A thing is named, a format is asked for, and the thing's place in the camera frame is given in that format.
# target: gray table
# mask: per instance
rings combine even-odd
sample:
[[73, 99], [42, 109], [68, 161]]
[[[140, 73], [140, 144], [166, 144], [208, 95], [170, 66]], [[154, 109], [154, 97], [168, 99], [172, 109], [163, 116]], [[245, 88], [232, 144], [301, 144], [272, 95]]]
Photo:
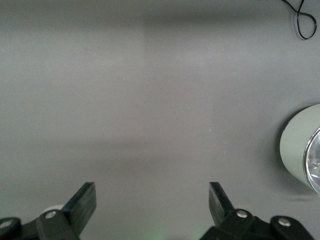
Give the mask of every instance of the gray table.
[[[319, 1], [303, 10], [320, 21]], [[277, 150], [320, 103], [320, 37], [299, 40], [280, 0], [2, 0], [0, 23], [1, 217], [95, 181], [83, 240], [196, 240], [219, 181], [320, 237], [320, 199]]]

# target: silver rivet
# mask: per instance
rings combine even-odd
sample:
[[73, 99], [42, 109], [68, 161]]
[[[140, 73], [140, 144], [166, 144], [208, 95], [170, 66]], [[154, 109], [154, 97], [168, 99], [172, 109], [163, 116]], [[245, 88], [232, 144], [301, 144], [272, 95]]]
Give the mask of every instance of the silver rivet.
[[281, 217], [278, 219], [278, 223], [282, 226], [285, 226], [285, 227], [290, 227], [291, 226], [291, 223], [289, 222], [289, 220]]
[[3, 223], [0, 224], [0, 229], [4, 229], [6, 227], [9, 227], [12, 224], [12, 221], [4, 221]]
[[247, 214], [245, 211], [243, 211], [243, 210], [237, 211], [237, 212], [236, 212], [236, 215], [237, 215], [239, 218], [243, 218], [243, 219], [245, 219], [245, 218], [248, 217], [248, 214]]
[[51, 218], [53, 218], [56, 214], [57, 214], [57, 213], [56, 213], [55, 211], [50, 211], [50, 212], [48, 212], [44, 217], [45, 217], [46, 219], [51, 219]]

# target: wire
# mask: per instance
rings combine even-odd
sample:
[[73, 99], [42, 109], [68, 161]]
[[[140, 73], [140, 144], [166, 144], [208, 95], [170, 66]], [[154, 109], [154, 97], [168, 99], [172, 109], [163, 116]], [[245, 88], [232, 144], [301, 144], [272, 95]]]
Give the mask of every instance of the wire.
[[[302, 8], [302, 5], [304, 4], [305, 0], [301, 0], [300, 6], [299, 6], [299, 8], [297, 10], [287, 0], [281, 0], [281, 1], [285, 2], [296, 13], [296, 25], [297, 25], [300, 37], [303, 40], [308, 40], [308, 39], [312, 38], [315, 35], [316, 31], [317, 31], [317, 21], [316, 21], [315, 17], [312, 16], [311, 14], [305, 13], [305, 12], [301, 12], [301, 8]], [[309, 37], [305, 37], [301, 33], [300, 24], [299, 24], [299, 16], [300, 15], [307, 16], [313, 21], [314, 28], [313, 28], [312, 34]]]

